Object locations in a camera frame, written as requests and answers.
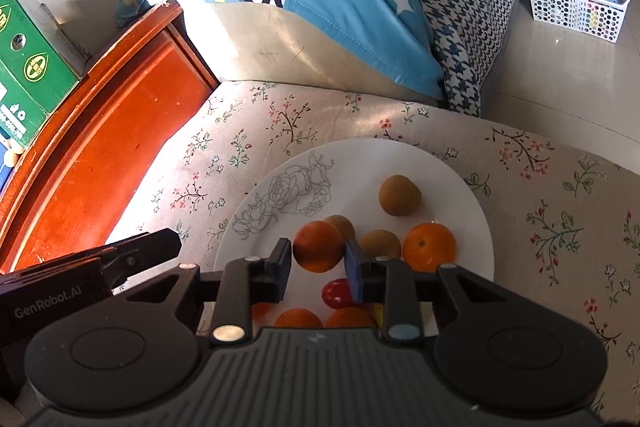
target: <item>green cardboard box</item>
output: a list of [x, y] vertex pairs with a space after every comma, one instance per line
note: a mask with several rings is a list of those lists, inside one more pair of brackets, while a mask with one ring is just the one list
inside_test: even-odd
[[18, 143], [31, 142], [85, 64], [46, 6], [0, 0], [0, 126]]

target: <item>tablecloth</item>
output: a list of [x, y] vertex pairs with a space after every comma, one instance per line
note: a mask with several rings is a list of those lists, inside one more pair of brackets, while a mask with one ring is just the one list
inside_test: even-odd
[[418, 103], [225, 82], [162, 148], [110, 241], [169, 227], [180, 261], [210, 270], [255, 184], [351, 137], [400, 140], [455, 170], [488, 220], [495, 281], [593, 331], [609, 357], [593, 410], [640, 419], [640, 178], [591, 153]]

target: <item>perforated basket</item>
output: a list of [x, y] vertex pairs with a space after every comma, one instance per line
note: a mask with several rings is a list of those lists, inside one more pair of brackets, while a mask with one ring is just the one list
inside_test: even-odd
[[531, 0], [533, 18], [616, 42], [626, 7], [605, 0]]

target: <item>rose line drawing on plate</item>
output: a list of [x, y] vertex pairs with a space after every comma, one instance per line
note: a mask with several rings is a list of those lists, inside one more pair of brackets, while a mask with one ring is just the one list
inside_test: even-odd
[[291, 165], [274, 176], [268, 192], [256, 194], [255, 202], [249, 203], [239, 216], [234, 216], [231, 228], [245, 240], [250, 233], [260, 233], [272, 220], [277, 221], [278, 212], [313, 216], [331, 201], [331, 181], [327, 171], [333, 166], [333, 160], [324, 164], [322, 156], [316, 157], [312, 152], [308, 166]]

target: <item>wooden edge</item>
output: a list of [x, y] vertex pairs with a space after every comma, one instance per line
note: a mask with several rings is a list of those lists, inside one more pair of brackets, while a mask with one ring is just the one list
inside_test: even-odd
[[175, 28], [173, 24], [169, 24], [166, 28], [169, 31], [169, 33], [171, 33], [171, 36], [174, 38], [178, 46], [180, 46], [180, 49], [187, 56], [187, 58], [189, 59], [193, 67], [196, 68], [198, 70], [198, 73], [201, 74], [202, 79], [207, 84], [209, 84], [209, 87], [211, 88], [211, 90], [215, 90], [216, 87], [220, 85], [216, 77], [213, 76], [211, 73], [209, 73], [209, 70], [207, 70], [207, 68], [200, 61], [200, 59], [196, 57], [196, 54], [191, 49], [190, 45], [187, 44], [187, 41], [184, 40], [183, 36], [180, 35], [180, 32]]
[[0, 198], [0, 267], [4, 272], [9, 272], [16, 260], [7, 259], [9, 252], [2, 245], [11, 230], [20, 205], [51, 153], [100, 90], [109, 84], [113, 76], [141, 48], [181, 13], [182, 8], [177, 1], [168, 0], [166, 3], [154, 6], [135, 22], [91, 67], [84, 79], [52, 113], [30, 147], [22, 154]]

